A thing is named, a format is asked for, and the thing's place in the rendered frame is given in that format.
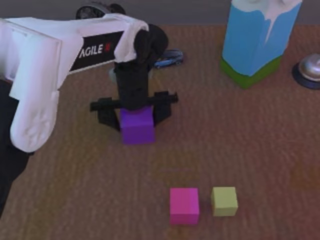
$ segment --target metal bowl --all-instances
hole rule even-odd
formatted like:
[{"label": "metal bowl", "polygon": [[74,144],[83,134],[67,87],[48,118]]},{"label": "metal bowl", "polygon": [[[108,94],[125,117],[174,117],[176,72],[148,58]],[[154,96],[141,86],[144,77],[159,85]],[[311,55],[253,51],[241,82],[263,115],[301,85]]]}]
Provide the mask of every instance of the metal bowl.
[{"label": "metal bowl", "polygon": [[299,66],[301,75],[314,82],[320,82],[320,54],[313,53],[301,60]]}]

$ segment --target yellow-green cube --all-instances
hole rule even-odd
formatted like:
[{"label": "yellow-green cube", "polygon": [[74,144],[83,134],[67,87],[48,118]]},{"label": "yellow-green cube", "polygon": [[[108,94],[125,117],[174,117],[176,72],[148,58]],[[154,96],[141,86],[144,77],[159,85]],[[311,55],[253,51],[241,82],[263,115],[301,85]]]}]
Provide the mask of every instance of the yellow-green cube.
[{"label": "yellow-green cube", "polygon": [[211,193],[213,216],[231,217],[236,215],[238,200],[236,188],[232,186],[213,187]]}]

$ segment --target purple block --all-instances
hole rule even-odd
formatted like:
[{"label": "purple block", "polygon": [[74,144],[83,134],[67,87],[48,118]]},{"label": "purple block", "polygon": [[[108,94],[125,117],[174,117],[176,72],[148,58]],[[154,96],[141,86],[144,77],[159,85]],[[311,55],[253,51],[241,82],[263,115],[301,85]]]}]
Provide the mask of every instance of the purple block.
[{"label": "purple block", "polygon": [[152,107],[120,110],[120,128],[124,144],[149,144],[156,141]]},{"label": "purple block", "polygon": [[199,214],[197,188],[170,188],[170,224],[195,225]]}]

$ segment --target block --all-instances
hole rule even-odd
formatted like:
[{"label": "block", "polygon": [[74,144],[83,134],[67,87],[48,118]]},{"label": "block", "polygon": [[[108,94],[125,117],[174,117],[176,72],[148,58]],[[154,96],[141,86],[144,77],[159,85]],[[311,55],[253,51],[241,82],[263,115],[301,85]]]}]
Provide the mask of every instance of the block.
[{"label": "block", "polygon": [[302,0],[232,0],[221,69],[242,88],[275,72]]},{"label": "block", "polygon": [[213,216],[231,217],[238,210],[238,199],[235,187],[213,187],[211,192]]},{"label": "block", "polygon": [[170,188],[170,224],[196,225],[200,207],[197,188]]},{"label": "block", "polygon": [[150,144],[156,141],[152,107],[120,110],[120,129],[124,144]]}]

